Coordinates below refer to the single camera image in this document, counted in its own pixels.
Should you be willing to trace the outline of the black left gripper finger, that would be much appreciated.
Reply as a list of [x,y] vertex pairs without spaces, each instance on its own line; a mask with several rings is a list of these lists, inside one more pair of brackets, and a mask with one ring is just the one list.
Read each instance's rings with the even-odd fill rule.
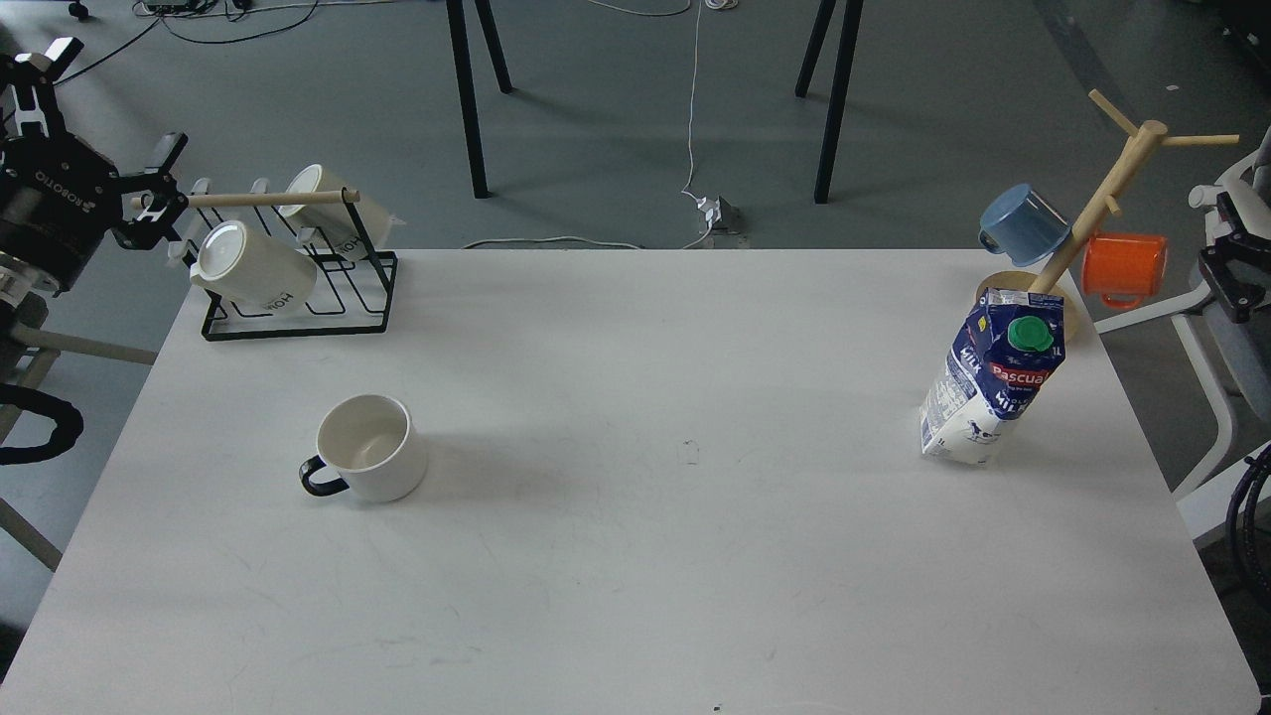
[[38,138],[56,145],[83,146],[85,142],[69,132],[58,109],[55,83],[64,76],[72,60],[83,53],[78,38],[53,39],[43,55],[3,55],[3,89],[10,88],[15,98],[18,135],[3,135],[3,149],[20,138]]
[[173,168],[188,144],[188,135],[168,132],[153,151],[150,163],[141,171],[111,177],[108,192],[119,199],[139,196],[141,212],[111,226],[111,234],[119,246],[128,250],[151,250],[160,240],[178,241],[177,218],[186,212],[188,199],[179,190]]

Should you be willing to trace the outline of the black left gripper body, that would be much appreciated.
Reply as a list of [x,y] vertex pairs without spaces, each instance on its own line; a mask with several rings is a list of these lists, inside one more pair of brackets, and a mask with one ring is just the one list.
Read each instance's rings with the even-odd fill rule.
[[78,137],[4,141],[4,257],[36,268],[38,288],[72,290],[121,218],[114,177],[114,164]]

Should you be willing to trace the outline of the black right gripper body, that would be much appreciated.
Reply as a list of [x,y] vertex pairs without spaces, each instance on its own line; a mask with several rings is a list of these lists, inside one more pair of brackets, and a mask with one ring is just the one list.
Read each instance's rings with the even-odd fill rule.
[[1213,198],[1219,232],[1199,267],[1232,323],[1248,323],[1268,305],[1268,207],[1252,190],[1219,190]]

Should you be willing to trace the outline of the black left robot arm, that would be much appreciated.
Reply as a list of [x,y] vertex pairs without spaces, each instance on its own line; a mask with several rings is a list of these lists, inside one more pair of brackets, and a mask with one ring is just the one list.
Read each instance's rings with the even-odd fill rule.
[[50,461],[83,433],[81,413],[38,389],[38,359],[72,351],[69,338],[31,325],[38,293],[72,290],[105,235],[130,250],[177,241],[175,221],[188,208],[172,173],[186,135],[164,135],[141,171],[123,173],[69,131],[55,85],[81,51],[81,41],[64,37],[44,53],[3,58],[17,126],[3,135],[3,429],[24,411],[52,422],[44,444],[4,447],[5,465]]

